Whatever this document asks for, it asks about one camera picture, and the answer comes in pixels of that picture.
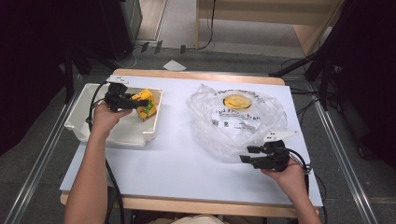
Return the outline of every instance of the person's right arm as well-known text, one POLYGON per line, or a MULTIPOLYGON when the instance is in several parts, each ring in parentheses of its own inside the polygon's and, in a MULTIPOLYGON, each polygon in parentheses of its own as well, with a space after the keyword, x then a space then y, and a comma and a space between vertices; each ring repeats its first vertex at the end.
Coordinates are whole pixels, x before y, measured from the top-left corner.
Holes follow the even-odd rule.
POLYGON ((290 159, 288 167, 283 172, 262 170, 262 173, 273 178, 289 197, 297 212, 300 224, 321 223, 306 193, 304 171, 299 163, 290 159))

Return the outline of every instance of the yellow object in bag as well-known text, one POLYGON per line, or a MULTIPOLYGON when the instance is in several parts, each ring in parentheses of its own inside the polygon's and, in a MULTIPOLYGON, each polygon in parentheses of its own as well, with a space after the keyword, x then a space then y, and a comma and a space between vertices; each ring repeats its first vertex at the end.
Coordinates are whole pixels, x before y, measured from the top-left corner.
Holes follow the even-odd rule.
POLYGON ((157 114, 157 107, 155 106, 154 96, 152 95, 151 91, 145 89, 138 94, 135 94, 131 97, 133 100, 148 100, 147 106, 139 106, 136 109, 137 116, 145 121, 155 114, 157 114))

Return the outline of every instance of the crumpled plastic bag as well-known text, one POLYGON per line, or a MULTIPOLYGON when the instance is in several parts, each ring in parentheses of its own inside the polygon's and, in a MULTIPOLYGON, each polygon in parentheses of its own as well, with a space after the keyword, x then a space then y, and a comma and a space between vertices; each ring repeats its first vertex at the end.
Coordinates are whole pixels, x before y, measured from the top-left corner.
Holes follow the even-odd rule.
POLYGON ((270 131, 287 128, 282 104, 261 92, 217 91, 201 84, 187 105, 193 112, 192 128, 198 143, 225 161, 240 161, 247 146, 261 146, 270 131))

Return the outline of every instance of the white plastic bin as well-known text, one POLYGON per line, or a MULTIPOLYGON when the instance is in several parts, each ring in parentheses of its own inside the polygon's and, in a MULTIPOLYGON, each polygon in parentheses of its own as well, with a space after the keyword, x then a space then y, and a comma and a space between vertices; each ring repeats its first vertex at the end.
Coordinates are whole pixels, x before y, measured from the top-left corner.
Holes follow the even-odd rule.
MULTIPOLYGON (((85 85, 76 104, 71 110, 69 117, 64 123, 64 127, 73 131, 76 138, 81 142, 87 142, 88 137, 90 136, 88 123, 85 119, 88 117, 92 97, 98 86, 99 84, 91 83, 85 85)), ((108 84, 104 85, 97 93, 94 101, 104 98, 107 88, 108 84)), ((137 116, 135 111, 120 119, 120 122, 110 132, 110 136, 106 140, 108 144, 142 147, 147 143, 147 141, 155 138, 157 120, 161 114, 163 91, 150 88, 147 89, 150 90, 154 96, 157 106, 157 114, 144 122, 137 116)), ((127 93, 138 93, 142 90, 144 89, 128 88, 127 93)))

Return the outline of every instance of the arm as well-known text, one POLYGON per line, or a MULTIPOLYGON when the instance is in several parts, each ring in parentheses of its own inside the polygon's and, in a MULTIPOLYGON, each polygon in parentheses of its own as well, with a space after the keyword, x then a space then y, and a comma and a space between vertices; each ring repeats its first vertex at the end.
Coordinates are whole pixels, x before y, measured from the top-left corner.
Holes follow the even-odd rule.
POLYGON ((299 223, 320 223, 318 214, 306 193, 304 172, 299 163, 290 159, 288 168, 283 172, 262 170, 262 173, 273 178, 288 195, 297 212, 299 223))
POLYGON ((106 139, 120 118, 132 110, 118 113, 98 105, 94 111, 92 131, 85 149, 84 158, 70 190, 64 212, 64 223, 100 223, 106 218, 106 139))

